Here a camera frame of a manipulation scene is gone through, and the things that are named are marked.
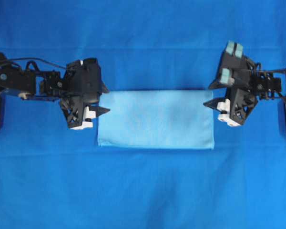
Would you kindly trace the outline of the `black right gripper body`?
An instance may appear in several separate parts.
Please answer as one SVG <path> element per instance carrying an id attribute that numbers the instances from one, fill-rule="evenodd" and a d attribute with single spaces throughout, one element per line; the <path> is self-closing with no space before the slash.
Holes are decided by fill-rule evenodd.
<path id="1" fill-rule="evenodd" d="M 219 84 L 226 88 L 226 94 L 216 102 L 216 109 L 220 112 L 218 120 L 231 127 L 243 125 L 257 104 L 249 77 L 243 76 L 241 73 L 234 75 L 230 69 L 223 69 L 219 77 Z"/>

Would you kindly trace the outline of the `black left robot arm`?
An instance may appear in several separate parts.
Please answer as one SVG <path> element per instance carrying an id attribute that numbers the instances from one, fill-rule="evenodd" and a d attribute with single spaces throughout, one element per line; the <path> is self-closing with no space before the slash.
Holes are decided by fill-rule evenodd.
<path id="1" fill-rule="evenodd" d="M 102 81 L 96 58 L 76 60 L 62 67 L 65 71 L 45 71 L 37 66 L 38 58 L 26 57 L 22 68 L 16 59 L 7 59 L 0 52 L 0 95 L 22 100 L 59 102 L 67 126 L 73 130 L 93 127 L 93 119 L 106 114 L 109 108 L 99 106 L 102 94 L 109 89 Z"/>

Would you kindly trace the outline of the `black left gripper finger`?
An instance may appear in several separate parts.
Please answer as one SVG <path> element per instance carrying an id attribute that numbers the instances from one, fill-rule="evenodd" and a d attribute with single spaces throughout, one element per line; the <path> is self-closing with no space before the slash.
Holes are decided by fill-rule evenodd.
<path id="1" fill-rule="evenodd" d="M 95 81 L 95 92 L 98 94 L 108 94 L 110 91 L 101 79 Z"/>
<path id="2" fill-rule="evenodd" d="M 110 109 L 100 107 L 100 106 L 92 106 L 92 111 L 95 112 L 95 118 L 97 118 L 97 117 L 109 112 Z"/>

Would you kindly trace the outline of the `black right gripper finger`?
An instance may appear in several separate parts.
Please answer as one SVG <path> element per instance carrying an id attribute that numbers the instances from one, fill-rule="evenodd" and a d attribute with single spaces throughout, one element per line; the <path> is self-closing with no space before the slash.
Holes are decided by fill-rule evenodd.
<path id="1" fill-rule="evenodd" d="M 221 88 L 229 88 L 232 86 L 233 86 L 232 83 L 224 84 L 224 83 L 219 82 L 218 80 L 214 80 L 209 84 L 207 89 L 208 90 L 215 90 L 215 89 L 221 89 Z"/>
<path id="2" fill-rule="evenodd" d="M 224 97 L 214 98 L 212 100 L 204 102 L 203 105 L 205 107 L 211 108 L 213 110 L 217 110 L 219 112 L 222 112 L 222 109 L 218 108 L 219 103 L 225 103 L 225 98 Z"/>

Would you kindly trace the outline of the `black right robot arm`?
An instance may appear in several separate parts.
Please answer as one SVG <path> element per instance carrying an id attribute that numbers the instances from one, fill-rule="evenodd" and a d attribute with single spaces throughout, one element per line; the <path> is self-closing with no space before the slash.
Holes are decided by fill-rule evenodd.
<path id="1" fill-rule="evenodd" d="M 281 94 L 281 79 L 275 73 L 286 73 L 285 69 L 262 71 L 261 64 L 250 58 L 223 53 L 217 69 L 216 79 L 208 86 L 209 90 L 226 88 L 224 97 L 214 98 L 203 105 L 220 112 L 218 120 L 228 126 L 241 126 L 255 108 L 259 100 L 274 100 Z"/>

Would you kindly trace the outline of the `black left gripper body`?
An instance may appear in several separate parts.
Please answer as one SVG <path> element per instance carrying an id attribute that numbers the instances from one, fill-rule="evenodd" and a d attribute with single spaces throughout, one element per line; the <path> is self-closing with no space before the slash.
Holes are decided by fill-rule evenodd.
<path id="1" fill-rule="evenodd" d="M 92 105 L 99 102 L 101 94 L 85 92 L 83 61 L 71 62 L 66 67 L 63 79 L 66 80 L 67 89 L 59 105 L 67 126 L 72 130 L 93 128 L 95 112 L 92 111 Z"/>

